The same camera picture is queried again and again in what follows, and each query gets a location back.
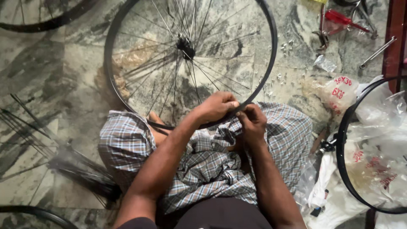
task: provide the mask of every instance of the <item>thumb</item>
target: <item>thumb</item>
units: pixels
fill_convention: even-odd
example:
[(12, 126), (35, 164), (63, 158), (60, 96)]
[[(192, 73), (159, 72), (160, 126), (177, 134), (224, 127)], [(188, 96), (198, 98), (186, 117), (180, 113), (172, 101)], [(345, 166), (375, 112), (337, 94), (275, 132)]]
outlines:
[(252, 122), (247, 117), (246, 113), (244, 113), (243, 111), (237, 112), (236, 116), (239, 119), (240, 123), (243, 125), (243, 127), (247, 127), (252, 124)]
[(236, 101), (227, 102), (227, 103), (224, 103), (224, 106), (226, 107), (226, 109), (227, 109), (228, 111), (232, 111), (232, 110), (234, 110), (236, 107), (239, 106), (239, 102), (236, 102)]

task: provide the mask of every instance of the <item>forearm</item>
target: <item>forearm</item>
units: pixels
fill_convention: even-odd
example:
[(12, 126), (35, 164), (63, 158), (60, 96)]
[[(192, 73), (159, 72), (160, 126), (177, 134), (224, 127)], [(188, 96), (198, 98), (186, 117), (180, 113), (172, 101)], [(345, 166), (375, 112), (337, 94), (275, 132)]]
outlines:
[(251, 147), (260, 207), (273, 228), (306, 228), (296, 202), (276, 167), (267, 144)]
[(127, 193), (156, 200), (170, 187), (189, 139), (199, 127), (199, 117), (191, 112), (149, 156)]

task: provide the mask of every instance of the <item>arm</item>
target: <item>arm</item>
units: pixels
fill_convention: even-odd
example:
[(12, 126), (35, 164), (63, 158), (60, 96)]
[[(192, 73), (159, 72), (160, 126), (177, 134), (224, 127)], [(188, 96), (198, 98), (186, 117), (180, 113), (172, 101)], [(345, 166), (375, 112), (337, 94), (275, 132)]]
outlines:
[(157, 199), (170, 187), (181, 156), (192, 134), (201, 124), (222, 118), (235, 109), (231, 93), (217, 92), (191, 111), (148, 157), (125, 194), (113, 228), (138, 217), (155, 222)]
[(257, 197), (273, 228), (304, 228), (297, 204), (284, 183), (264, 140), (266, 116), (250, 104), (237, 114), (244, 127), (244, 139), (250, 146), (256, 175)]

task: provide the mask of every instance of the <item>person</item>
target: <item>person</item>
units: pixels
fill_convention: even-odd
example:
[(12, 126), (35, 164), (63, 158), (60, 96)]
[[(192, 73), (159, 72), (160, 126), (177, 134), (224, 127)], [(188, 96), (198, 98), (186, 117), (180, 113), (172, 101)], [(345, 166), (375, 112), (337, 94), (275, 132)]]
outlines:
[[(194, 132), (200, 125), (217, 121), (238, 106), (239, 103), (231, 93), (217, 92), (187, 114), (173, 131), (167, 132), (168, 136), (155, 130), (151, 131), (153, 138), (157, 141), (157, 147), (142, 160), (142, 165), (125, 193), (113, 228), (156, 228), (156, 213), (160, 208), (159, 199), (164, 194), (168, 194), (168, 190), (174, 186), (174, 177), (180, 170), (180, 161), (183, 160), (182, 157)], [(290, 110), (288, 116), (293, 113), (297, 115), (296, 111)], [(273, 155), (269, 152), (270, 144), (265, 139), (268, 118), (256, 104), (247, 105), (236, 115), (243, 127), (243, 141), (248, 146), (252, 159), (259, 208), (233, 196), (207, 198), (193, 205), (179, 219), (175, 228), (306, 228), (296, 202), (275, 164)], [(299, 117), (304, 116), (303, 114), (297, 115), (295, 120), (300, 120)], [(150, 119), (160, 122), (155, 114), (150, 115)], [(112, 126), (118, 127), (118, 123), (123, 124), (123, 122), (118, 121), (115, 124), (105, 125), (104, 130), (101, 131), (101, 139), (106, 136), (111, 139), (112, 134), (106, 134), (109, 132), (107, 129), (115, 129)], [(302, 131), (296, 130), (295, 134), (304, 138)], [(115, 135), (124, 138), (122, 133)], [(103, 144), (99, 150), (104, 152)], [(102, 155), (104, 155), (102, 159), (106, 165), (112, 164), (106, 159), (106, 154), (101, 153)], [(122, 164), (116, 168), (128, 167), (128, 164), (126, 162), (125, 166)]]

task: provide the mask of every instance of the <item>man's right hand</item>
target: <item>man's right hand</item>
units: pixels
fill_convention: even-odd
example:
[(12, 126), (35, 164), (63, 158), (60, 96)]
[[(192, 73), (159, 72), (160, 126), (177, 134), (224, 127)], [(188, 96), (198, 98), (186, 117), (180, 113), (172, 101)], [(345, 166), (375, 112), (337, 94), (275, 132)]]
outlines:
[(251, 148), (263, 146), (264, 133), (266, 131), (267, 117), (256, 104), (249, 104), (243, 111), (236, 113), (243, 125), (244, 140)]

